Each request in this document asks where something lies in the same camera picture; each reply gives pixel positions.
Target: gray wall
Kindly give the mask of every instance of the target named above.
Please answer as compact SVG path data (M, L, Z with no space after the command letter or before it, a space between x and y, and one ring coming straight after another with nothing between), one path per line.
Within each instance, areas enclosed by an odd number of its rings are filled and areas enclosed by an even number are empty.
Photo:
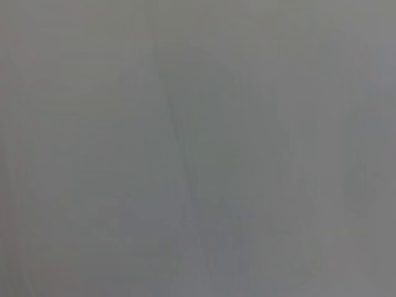
M394 9L4 1L2 295L393 296Z

